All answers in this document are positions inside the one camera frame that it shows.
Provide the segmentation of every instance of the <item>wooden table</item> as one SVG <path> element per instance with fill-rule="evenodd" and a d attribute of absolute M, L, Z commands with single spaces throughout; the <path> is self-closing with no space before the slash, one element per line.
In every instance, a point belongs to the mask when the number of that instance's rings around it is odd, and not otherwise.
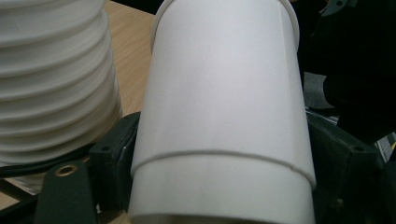
<path fill-rule="evenodd" d="M 124 115 L 128 115 L 142 108 L 151 59 L 149 40 L 154 16 L 111 1 L 106 1 L 106 11 L 120 83 L 122 110 Z M 0 193 L 0 209 L 15 202 Z M 110 223 L 131 222 L 126 214 L 122 214 Z"/>

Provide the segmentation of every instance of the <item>stacked white louvered plates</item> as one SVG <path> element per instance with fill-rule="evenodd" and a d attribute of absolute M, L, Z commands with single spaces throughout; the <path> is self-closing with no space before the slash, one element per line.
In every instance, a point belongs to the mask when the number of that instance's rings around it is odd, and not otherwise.
<path fill-rule="evenodd" d="M 59 157 L 121 117 L 105 0 L 0 0 L 0 162 Z M 32 191 L 40 176 L 20 178 Z"/>

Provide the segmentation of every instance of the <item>white cylinder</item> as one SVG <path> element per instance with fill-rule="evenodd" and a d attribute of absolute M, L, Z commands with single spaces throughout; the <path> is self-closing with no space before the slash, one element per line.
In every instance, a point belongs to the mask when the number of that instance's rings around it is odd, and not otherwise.
<path fill-rule="evenodd" d="M 0 0 L 0 163 L 45 161 L 121 116 L 105 0 Z M 18 178 L 38 192 L 42 175 Z"/>
<path fill-rule="evenodd" d="M 165 1 L 134 151 L 133 223 L 315 223 L 286 0 Z"/>

